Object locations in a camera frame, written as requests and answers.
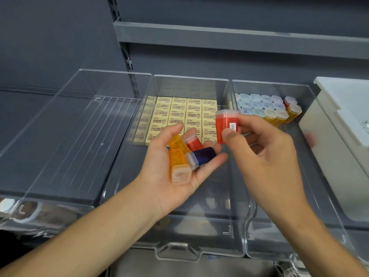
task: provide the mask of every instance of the hand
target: hand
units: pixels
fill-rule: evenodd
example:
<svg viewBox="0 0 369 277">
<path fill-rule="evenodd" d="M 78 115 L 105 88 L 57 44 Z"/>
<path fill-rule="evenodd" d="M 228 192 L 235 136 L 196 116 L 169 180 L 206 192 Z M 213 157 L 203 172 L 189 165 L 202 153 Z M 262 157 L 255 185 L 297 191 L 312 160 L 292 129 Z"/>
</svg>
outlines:
<svg viewBox="0 0 369 277">
<path fill-rule="evenodd" d="M 150 142 L 142 169 L 133 182 L 155 200 L 154 206 L 158 208 L 158 219 L 185 202 L 201 183 L 228 159 L 226 153 L 221 153 L 200 169 L 193 171 L 189 183 L 173 185 L 169 177 L 169 154 L 166 145 L 174 135 L 181 132 L 182 128 L 183 123 L 167 126 Z M 195 133 L 196 129 L 192 128 L 183 135 L 183 138 Z M 204 148 L 212 145 L 212 141 L 206 141 L 203 144 Z M 216 143 L 213 149 L 218 154 L 222 147 Z"/>
<path fill-rule="evenodd" d="M 291 136 L 260 117 L 238 117 L 240 133 L 249 134 L 227 128 L 222 136 L 256 202 L 272 220 L 310 209 Z"/>
</svg>

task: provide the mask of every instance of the white container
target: white container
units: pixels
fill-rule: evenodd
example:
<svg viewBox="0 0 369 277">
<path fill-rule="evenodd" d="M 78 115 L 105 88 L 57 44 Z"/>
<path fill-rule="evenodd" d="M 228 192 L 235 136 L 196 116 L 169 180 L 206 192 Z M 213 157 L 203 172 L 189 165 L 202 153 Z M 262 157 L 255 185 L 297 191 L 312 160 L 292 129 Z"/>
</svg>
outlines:
<svg viewBox="0 0 369 277">
<path fill-rule="evenodd" d="M 299 125 L 344 213 L 369 221 L 369 81 L 317 77 L 321 91 Z"/>
</svg>

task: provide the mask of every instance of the left hand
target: left hand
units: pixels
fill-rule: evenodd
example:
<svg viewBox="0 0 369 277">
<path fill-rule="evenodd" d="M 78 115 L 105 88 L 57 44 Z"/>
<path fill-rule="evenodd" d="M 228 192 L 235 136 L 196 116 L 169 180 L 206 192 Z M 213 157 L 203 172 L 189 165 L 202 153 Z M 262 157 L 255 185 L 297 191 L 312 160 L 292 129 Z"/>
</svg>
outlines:
<svg viewBox="0 0 369 277">
<path fill-rule="evenodd" d="M 150 142 L 142 169 L 132 182 L 133 185 L 138 185 L 139 190 L 147 192 L 150 200 L 154 200 L 154 207 L 157 210 L 153 211 L 157 213 L 158 219 L 182 205 L 202 182 L 228 159 L 226 153 L 220 153 L 222 150 L 220 144 L 213 145 L 212 141 L 206 141 L 203 144 L 204 148 L 212 146 L 218 155 L 193 171 L 189 183 L 173 185 L 169 176 L 169 153 L 166 145 L 174 135 L 181 132 L 182 128 L 183 123 L 167 126 Z M 182 138 L 195 133 L 196 129 L 192 128 Z"/>
</svg>

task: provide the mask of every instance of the fingernail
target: fingernail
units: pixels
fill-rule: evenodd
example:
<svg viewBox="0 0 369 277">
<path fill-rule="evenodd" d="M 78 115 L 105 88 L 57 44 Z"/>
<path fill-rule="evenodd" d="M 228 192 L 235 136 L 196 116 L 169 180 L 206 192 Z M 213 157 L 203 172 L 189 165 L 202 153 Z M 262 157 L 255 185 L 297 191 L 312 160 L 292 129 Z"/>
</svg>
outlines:
<svg viewBox="0 0 369 277">
<path fill-rule="evenodd" d="M 226 138 L 226 136 L 227 136 L 229 133 L 231 133 L 232 131 L 234 131 L 234 130 L 232 130 L 232 129 L 230 129 L 230 128 L 225 128 L 225 129 L 222 131 L 222 137 L 223 137 L 223 139 L 225 139 L 225 138 Z"/>
</svg>

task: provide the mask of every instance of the barcode sticker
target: barcode sticker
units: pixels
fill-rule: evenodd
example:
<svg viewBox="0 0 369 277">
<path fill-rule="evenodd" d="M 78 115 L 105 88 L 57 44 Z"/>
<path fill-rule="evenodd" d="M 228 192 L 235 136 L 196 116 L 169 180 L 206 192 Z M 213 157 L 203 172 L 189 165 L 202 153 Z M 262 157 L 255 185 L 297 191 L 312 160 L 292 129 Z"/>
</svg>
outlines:
<svg viewBox="0 0 369 277">
<path fill-rule="evenodd" d="M 233 130 L 236 130 L 236 123 L 230 123 L 229 128 L 233 129 Z"/>
</svg>

